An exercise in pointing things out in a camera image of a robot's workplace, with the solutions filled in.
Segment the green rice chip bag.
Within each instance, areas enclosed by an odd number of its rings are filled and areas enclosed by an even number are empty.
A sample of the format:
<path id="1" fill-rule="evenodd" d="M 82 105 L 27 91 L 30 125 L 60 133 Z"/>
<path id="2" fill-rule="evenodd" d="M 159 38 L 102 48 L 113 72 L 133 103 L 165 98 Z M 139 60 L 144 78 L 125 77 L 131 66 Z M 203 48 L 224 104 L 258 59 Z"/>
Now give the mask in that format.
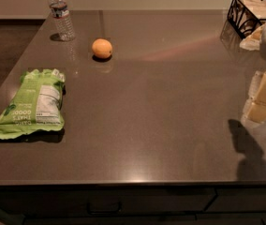
<path id="1" fill-rule="evenodd" d="M 37 131 L 60 131 L 66 76 L 58 69 L 27 71 L 21 86 L 0 115 L 0 140 L 10 140 Z"/>

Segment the dark right drawer front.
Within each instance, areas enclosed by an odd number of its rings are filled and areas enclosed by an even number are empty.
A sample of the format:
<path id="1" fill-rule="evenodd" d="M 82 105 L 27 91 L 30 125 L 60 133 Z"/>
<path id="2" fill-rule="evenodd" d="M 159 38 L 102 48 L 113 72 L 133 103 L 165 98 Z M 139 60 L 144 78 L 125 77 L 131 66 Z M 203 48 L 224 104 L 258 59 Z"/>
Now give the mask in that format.
<path id="1" fill-rule="evenodd" d="M 266 212 L 266 187 L 223 188 L 207 212 Z"/>

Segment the orange fruit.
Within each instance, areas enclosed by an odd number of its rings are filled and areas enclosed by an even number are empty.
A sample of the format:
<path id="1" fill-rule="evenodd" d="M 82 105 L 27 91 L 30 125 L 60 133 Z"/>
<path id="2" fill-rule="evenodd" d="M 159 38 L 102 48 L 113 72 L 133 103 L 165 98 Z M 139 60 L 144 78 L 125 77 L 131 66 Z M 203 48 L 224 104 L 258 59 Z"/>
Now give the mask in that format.
<path id="1" fill-rule="evenodd" d="M 112 45 L 106 39 L 96 39 L 92 44 L 92 52 L 96 58 L 108 59 L 112 55 Z"/>

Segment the clear plastic water bottle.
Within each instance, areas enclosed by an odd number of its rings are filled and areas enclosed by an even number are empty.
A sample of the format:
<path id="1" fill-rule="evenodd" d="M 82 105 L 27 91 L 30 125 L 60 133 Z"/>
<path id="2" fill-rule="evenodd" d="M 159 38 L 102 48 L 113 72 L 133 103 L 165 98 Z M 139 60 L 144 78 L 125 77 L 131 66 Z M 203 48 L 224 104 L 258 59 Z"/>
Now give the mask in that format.
<path id="1" fill-rule="evenodd" d="M 66 0 L 48 0 L 49 8 L 56 25 L 58 35 L 63 41 L 75 38 L 75 31 Z"/>

